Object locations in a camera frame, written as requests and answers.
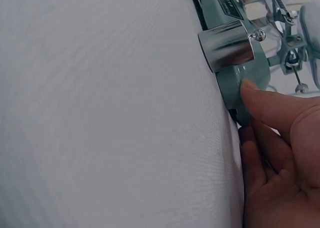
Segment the metal cylinder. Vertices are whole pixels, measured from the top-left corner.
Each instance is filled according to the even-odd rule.
[[[224,67],[240,65],[255,58],[252,40],[263,41],[266,34],[258,30],[248,34],[240,20],[203,31],[198,38],[213,72],[218,72]]]

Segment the sewing machine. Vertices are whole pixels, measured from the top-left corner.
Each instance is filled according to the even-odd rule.
[[[241,96],[243,78],[253,81],[265,90],[270,82],[270,67],[280,65],[284,75],[295,75],[296,93],[308,91],[300,81],[299,71],[303,62],[310,61],[317,70],[315,60],[320,52],[314,48],[304,21],[304,7],[289,12],[282,0],[193,0],[203,31],[198,39],[209,68],[216,79],[231,117],[240,126],[250,123],[250,115]],[[267,15],[249,20],[246,5],[264,4]],[[293,26],[300,17],[302,34],[294,34]],[[271,26],[279,34],[281,47],[276,55],[266,57],[260,44],[266,39],[263,27]],[[320,89],[319,81],[314,82]]]

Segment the fingernail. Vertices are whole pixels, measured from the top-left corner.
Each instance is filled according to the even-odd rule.
[[[258,87],[247,78],[242,79],[241,86],[247,89],[258,89]]]

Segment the white cloth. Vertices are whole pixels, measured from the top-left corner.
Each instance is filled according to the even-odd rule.
[[[0,227],[241,227],[192,0],[0,0]]]

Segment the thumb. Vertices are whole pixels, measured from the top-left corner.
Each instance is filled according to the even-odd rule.
[[[320,105],[319,97],[299,98],[259,90],[254,83],[243,79],[242,100],[253,118],[283,132],[290,132],[293,122],[305,111]]]

